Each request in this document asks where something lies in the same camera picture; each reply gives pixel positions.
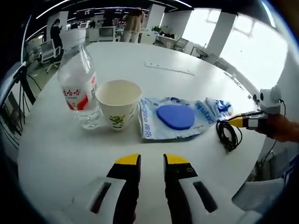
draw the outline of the round table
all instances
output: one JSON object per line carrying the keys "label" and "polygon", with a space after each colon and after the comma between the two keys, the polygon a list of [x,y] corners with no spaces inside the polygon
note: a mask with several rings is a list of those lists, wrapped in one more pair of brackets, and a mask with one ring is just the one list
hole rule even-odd
{"label": "round table", "polygon": [[[95,64],[98,84],[126,79],[140,85],[144,97],[211,97],[230,101],[234,113],[256,109],[248,92],[221,69],[188,54],[122,42],[92,43],[87,50]],[[146,63],[188,70],[194,75],[149,68]],[[185,157],[198,176],[208,178],[231,198],[252,171],[265,139],[254,131],[244,129],[242,133],[242,143],[227,154],[215,126],[191,141],[177,143],[141,143],[137,119],[124,132],[106,127],[86,131],[72,116],[55,74],[26,119],[19,149],[19,179],[31,203],[45,214],[70,204],[82,187],[97,176],[106,176],[118,158],[139,153],[142,170],[137,220],[143,224],[161,223],[161,219],[170,223],[163,154]]]}

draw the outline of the blue sponge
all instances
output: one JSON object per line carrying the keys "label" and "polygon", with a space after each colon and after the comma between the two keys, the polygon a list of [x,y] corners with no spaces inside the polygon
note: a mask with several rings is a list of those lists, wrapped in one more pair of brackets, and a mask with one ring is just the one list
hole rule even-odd
{"label": "blue sponge", "polygon": [[158,118],[175,130],[187,130],[195,122],[194,110],[184,105],[163,105],[157,109]]}

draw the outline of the window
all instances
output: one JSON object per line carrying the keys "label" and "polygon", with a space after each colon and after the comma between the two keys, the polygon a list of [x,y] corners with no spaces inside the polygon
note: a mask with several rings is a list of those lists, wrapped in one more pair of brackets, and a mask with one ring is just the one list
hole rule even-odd
{"label": "window", "polygon": [[239,15],[220,57],[235,66],[260,90],[277,83],[287,51],[287,42],[276,30]]}
{"label": "window", "polygon": [[191,12],[183,38],[201,46],[207,45],[220,15],[217,9],[195,9]]}

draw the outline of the plastic bottle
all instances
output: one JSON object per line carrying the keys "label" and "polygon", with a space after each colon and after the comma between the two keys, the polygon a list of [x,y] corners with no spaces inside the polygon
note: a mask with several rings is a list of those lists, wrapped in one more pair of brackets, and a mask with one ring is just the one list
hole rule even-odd
{"label": "plastic bottle", "polygon": [[93,61],[85,48],[86,30],[76,29],[63,33],[64,54],[58,71],[68,107],[79,118],[85,129],[100,124],[100,107],[95,97],[97,89]]}

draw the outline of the paper cup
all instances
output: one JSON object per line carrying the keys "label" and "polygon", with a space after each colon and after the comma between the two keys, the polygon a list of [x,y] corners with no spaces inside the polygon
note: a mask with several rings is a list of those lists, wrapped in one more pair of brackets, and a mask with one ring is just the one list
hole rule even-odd
{"label": "paper cup", "polygon": [[122,131],[130,124],[141,94],[138,85],[126,80],[113,80],[98,87],[96,98],[112,129]]}

